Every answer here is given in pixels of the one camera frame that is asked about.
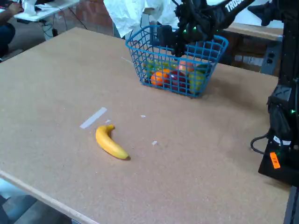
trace red apple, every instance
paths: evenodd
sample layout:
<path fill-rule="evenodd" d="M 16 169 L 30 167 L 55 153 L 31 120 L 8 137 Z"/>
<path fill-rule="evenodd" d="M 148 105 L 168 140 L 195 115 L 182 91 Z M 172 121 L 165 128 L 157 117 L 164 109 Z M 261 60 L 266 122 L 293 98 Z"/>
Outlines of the red apple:
<path fill-rule="evenodd" d="M 179 92 L 186 92 L 186 77 L 180 71 L 170 73 L 171 89 Z"/>
<path fill-rule="evenodd" d="M 194 71 L 194 64 L 191 62 L 186 62 L 186 61 L 180 61 L 178 65 L 178 70 L 182 72 L 189 72 L 189 71 Z"/>

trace blue wire basket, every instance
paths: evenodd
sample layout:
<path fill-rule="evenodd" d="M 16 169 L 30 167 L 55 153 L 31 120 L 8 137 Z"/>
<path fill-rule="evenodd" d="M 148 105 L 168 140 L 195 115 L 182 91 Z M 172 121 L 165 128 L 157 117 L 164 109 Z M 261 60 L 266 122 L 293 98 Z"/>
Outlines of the blue wire basket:
<path fill-rule="evenodd" d="M 198 97 L 205 90 L 228 41 L 214 36 L 208 42 L 185 47 L 183 57 L 175 57 L 172 49 L 159 45 L 158 26 L 146 26 L 126 41 L 136 73 L 143 85 Z"/>

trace person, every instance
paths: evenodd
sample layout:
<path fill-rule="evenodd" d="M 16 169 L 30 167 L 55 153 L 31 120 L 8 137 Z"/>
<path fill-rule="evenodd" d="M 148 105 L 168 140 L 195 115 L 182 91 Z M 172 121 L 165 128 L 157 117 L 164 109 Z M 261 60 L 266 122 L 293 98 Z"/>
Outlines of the person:
<path fill-rule="evenodd" d="M 23 11 L 19 3 L 12 3 L 8 9 L 0 13 L 0 57 L 8 53 L 8 44 L 12 41 L 15 35 L 15 28 L 7 21 L 14 15 Z"/>

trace white tape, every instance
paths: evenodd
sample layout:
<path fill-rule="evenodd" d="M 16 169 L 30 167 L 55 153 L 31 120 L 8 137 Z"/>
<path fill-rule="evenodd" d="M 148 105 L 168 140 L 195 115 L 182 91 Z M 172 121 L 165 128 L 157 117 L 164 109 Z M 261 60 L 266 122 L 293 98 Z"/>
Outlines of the white tape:
<path fill-rule="evenodd" d="M 81 124 L 80 127 L 83 129 L 87 128 L 93 122 L 95 122 L 96 119 L 98 119 L 100 116 L 102 116 L 106 111 L 107 111 L 107 109 L 105 107 L 102 107 L 94 115 L 92 115 L 89 119 L 87 119 L 83 124 Z"/>
<path fill-rule="evenodd" d="M 277 136 L 274 136 L 273 140 L 280 145 L 280 139 Z M 282 141 L 282 144 L 284 146 L 289 146 L 291 143 L 292 143 L 291 141 L 285 141 L 285 140 Z"/>
<path fill-rule="evenodd" d="M 126 58 L 123 58 L 123 57 L 121 57 L 123 60 L 126 60 L 127 62 L 129 62 L 129 63 L 131 63 L 131 64 L 133 64 L 133 62 L 131 62 L 131 61 L 129 61 L 128 59 L 126 59 Z"/>

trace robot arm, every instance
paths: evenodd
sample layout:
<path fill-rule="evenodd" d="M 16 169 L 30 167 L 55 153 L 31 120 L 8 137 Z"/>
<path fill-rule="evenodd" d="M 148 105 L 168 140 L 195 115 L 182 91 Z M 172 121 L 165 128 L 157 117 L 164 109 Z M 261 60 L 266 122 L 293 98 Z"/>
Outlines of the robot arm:
<path fill-rule="evenodd" d="M 218 29 L 228 28 L 235 16 L 254 0 L 224 0 L 215 6 L 209 6 L 206 0 L 182 2 L 181 5 L 175 2 L 178 29 L 172 31 L 170 26 L 161 26 L 158 30 L 160 43 L 171 46 L 178 57 L 184 54 L 186 44 L 211 40 Z"/>

